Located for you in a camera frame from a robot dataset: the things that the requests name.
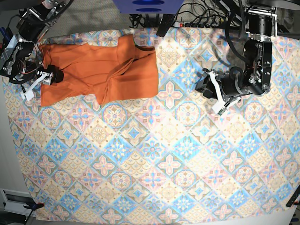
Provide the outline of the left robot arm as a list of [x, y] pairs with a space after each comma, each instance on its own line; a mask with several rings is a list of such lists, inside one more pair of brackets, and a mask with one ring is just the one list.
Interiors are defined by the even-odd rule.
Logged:
[[[225, 39], [233, 54], [245, 63], [244, 68], [231, 67], [218, 73], [203, 69], [206, 76], [197, 82], [195, 90], [206, 98], [223, 100], [226, 105], [246, 95], [263, 95], [270, 91], [272, 70], [272, 41], [277, 35], [277, 7], [270, 3], [251, 0], [249, 7], [242, 1], [216, 0], [215, 4], [229, 14], [225, 25]], [[249, 39], [243, 47], [243, 54], [235, 48], [229, 30], [231, 23], [240, 21], [240, 35], [247, 33]]]

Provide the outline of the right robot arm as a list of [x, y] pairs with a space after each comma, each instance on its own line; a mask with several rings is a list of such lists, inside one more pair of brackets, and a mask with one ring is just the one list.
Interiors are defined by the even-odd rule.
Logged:
[[36, 81], [45, 85], [60, 83], [64, 74], [58, 67], [28, 61], [33, 51], [38, 49], [42, 36], [57, 22], [57, 19], [72, 5], [65, 0], [2, 0], [1, 11], [18, 10], [18, 32], [9, 26], [0, 32], [3, 43], [0, 48], [0, 75], [12, 84], [22, 85]]

